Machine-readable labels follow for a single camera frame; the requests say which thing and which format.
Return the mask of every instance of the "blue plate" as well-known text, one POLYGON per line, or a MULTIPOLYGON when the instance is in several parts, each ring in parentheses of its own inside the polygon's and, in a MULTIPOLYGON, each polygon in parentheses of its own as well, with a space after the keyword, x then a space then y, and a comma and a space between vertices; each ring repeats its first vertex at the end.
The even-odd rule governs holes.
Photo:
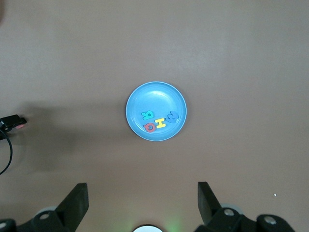
POLYGON ((126 104, 126 119, 143 139, 163 141, 183 127, 187 106, 181 93, 170 84, 154 81, 139 86, 126 104))

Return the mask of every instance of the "letter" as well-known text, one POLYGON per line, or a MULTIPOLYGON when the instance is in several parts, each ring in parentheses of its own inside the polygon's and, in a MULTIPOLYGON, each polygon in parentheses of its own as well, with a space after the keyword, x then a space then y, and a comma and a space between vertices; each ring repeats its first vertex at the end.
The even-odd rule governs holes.
POLYGON ((170 123, 175 123, 175 122, 176 122, 176 119, 178 119, 178 118, 179 118, 178 113, 175 112, 175 111, 171 111, 171 112, 170 112, 170 115, 168 115, 168 117, 165 118, 165 120, 166 120, 167 122, 170 122, 170 123))
POLYGON ((157 125, 157 128, 161 128, 161 127, 165 127, 166 124, 163 124, 162 122, 164 121, 164 118, 160 118, 155 120, 156 123, 159 123, 159 125, 157 125))
POLYGON ((149 133, 155 131, 155 125, 151 122, 144 125, 144 127, 145 127, 146 131, 148 131, 149 133))
POLYGON ((144 120, 148 120, 148 119, 150 119, 150 118, 153 118, 154 117, 154 114, 153 114, 153 112, 152 111, 147 111, 146 113, 142 113, 141 115, 143 115, 144 117, 143 117, 143 119, 144 120))

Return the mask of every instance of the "brown surface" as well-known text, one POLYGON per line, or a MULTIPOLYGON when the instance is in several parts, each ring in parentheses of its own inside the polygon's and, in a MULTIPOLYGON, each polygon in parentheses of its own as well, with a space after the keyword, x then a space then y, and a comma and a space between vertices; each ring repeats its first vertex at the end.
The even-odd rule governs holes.
POLYGON ((28 118, 0 177, 0 218, 25 222, 87 182, 78 232, 192 232, 208 181, 249 218, 309 231, 308 3, 0 1, 0 116, 28 118), (154 80, 188 105, 160 143, 125 117, 130 93, 154 80))

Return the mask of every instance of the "black cable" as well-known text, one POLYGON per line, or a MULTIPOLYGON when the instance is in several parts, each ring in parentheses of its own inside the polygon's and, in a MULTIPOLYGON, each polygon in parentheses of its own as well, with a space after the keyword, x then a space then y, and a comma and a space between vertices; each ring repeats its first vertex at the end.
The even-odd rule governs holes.
POLYGON ((6 165, 6 167, 3 169, 3 171, 0 172, 0 175, 1 175, 2 173, 4 173, 4 172, 9 168, 9 166, 10 166, 10 164, 11 164, 11 162, 12 162, 12 158, 13 158, 13 148, 12 148, 12 143, 11 143, 11 140, 9 139, 9 137, 8 137, 2 130, 0 130, 0 132, 1 132, 1 133, 3 134, 3 136, 6 138, 6 140, 7 140, 8 143, 9 143, 9 146, 10 146, 10 160, 9 160, 8 165, 6 165))

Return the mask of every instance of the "plate rim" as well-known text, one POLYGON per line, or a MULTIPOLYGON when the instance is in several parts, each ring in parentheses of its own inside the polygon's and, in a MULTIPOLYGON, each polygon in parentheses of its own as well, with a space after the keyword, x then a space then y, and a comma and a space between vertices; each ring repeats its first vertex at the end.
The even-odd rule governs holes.
POLYGON ((150 81, 150 82, 146 82, 146 83, 144 83, 144 84, 138 86, 138 87, 130 94, 130 96, 129 96, 127 102, 126 102, 126 121, 127 121, 127 123, 129 124, 131 130, 132 130, 135 134, 137 134, 140 138, 145 139, 145 140, 148 140, 148 141, 160 142, 160 141, 164 141, 164 140, 167 140, 167 139, 170 139, 170 138, 174 137, 174 136, 175 136, 176 134, 178 134, 178 132, 183 128, 186 119, 187 119, 187 103, 185 102, 185 99, 184 99, 183 95, 181 94, 181 92, 180 92, 177 88, 175 88, 175 87, 172 86, 171 84, 166 83, 166 82, 163 82, 163 81, 150 81), (142 137, 141 135, 139 135, 139 134, 131 127, 131 125, 130 125, 130 123, 129 123, 129 120, 128 120, 128 113, 127 113, 127 111, 128 111, 128 109, 127 109, 127 108, 128 108, 128 103, 129 103, 130 99, 133 97, 134 93, 135 93, 136 91, 138 91, 138 89, 142 88, 144 85, 156 84, 156 83, 158 83, 158 84, 164 84, 164 85, 166 85, 166 86, 172 87, 176 92, 178 92, 178 94, 180 95, 181 99, 182 99, 183 102, 184 102, 184 109, 185 109, 185 115, 184 115, 183 123, 181 124, 180 128, 179 128, 172 136, 170 136, 170 137, 168 137, 168 138, 165 138, 165 139, 160 139, 160 140, 148 139, 148 138, 144 138, 144 137, 142 137))

